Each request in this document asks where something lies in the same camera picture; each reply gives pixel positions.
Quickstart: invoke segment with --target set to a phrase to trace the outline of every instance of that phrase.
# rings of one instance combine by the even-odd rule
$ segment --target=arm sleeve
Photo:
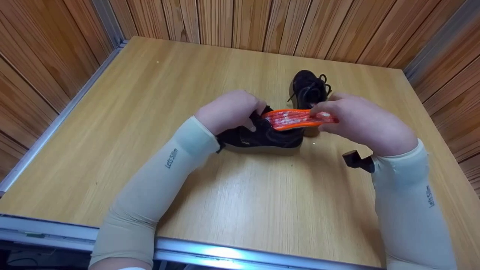
[[[90,266],[102,259],[135,258],[153,266],[155,229],[187,176],[220,148],[194,116],[130,179],[109,208]]]
[[[456,269],[448,228],[429,186],[422,141],[408,153],[373,160],[375,211],[387,269]]]

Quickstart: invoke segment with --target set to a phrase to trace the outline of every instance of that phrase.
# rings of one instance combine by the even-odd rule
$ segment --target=wooden table
[[[99,226],[131,176],[202,105],[246,89],[275,109],[301,69],[390,110],[423,140],[459,269],[480,268],[480,201],[401,70],[134,37],[0,200],[11,215]],[[222,151],[187,179],[158,235],[381,266],[370,176],[306,138],[293,157]]]

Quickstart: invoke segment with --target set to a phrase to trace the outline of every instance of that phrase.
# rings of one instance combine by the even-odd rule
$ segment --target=shoe insole
[[[338,123],[338,119],[328,112],[319,112],[310,116],[310,110],[283,109],[273,110],[262,114],[262,118],[268,120],[272,127],[278,131],[309,126],[319,126],[323,123]]]

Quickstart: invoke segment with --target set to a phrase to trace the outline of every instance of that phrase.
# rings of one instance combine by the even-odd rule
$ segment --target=black shoe
[[[290,84],[290,98],[293,108],[309,110],[318,102],[326,101],[332,89],[327,83],[325,74],[317,78],[309,70],[299,71]]]
[[[273,111],[269,106],[262,114]],[[303,129],[277,131],[271,123],[256,112],[250,119],[257,128],[255,132],[244,126],[226,130],[217,138],[225,144],[225,149],[236,153],[269,153],[290,156],[297,153],[303,141]]]

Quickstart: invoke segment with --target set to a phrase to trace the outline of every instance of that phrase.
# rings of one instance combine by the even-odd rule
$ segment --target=wooden wall panel
[[[0,54],[57,112],[62,111],[70,98],[1,12],[0,37]]]
[[[7,176],[26,152],[21,145],[0,133],[0,179]]]
[[[99,67],[62,0],[2,1],[0,11],[70,98]]]
[[[478,136],[469,136],[471,140],[466,139],[470,133],[479,134],[480,82],[432,114],[431,118],[452,153],[455,154],[463,149],[471,152],[471,147],[480,139]]]
[[[465,0],[441,0],[388,66],[405,68],[463,2]]]
[[[309,0],[273,0],[263,51],[293,55]]]
[[[132,36],[138,36],[137,27],[133,22],[127,0],[110,0],[110,5],[125,38],[130,39]]]
[[[394,3],[395,0],[354,0],[326,58],[357,62]]]
[[[472,184],[477,195],[480,196],[480,155],[476,155],[461,162],[459,165],[470,181],[470,184]]]
[[[422,76],[411,82],[422,102],[480,55],[480,15],[439,53]]]
[[[397,0],[358,62],[388,66],[439,2],[440,0]]]
[[[110,0],[125,36],[404,68],[465,0]]]
[[[312,0],[296,56],[325,59],[353,0]]]
[[[167,22],[160,0],[128,0],[138,35],[169,39]]]
[[[171,40],[200,43],[195,0],[163,0],[163,10]]]
[[[262,51],[271,1],[235,0],[233,44],[237,49]]]
[[[447,84],[436,91],[423,105],[429,115],[436,113],[465,91],[480,82],[480,57],[456,74]]]
[[[57,113],[3,59],[0,59],[0,128],[30,148]]]
[[[113,51],[103,25],[91,0],[63,0],[85,37],[98,63],[103,63]]]
[[[198,0],[200,43],[232,47],[233,0]]]

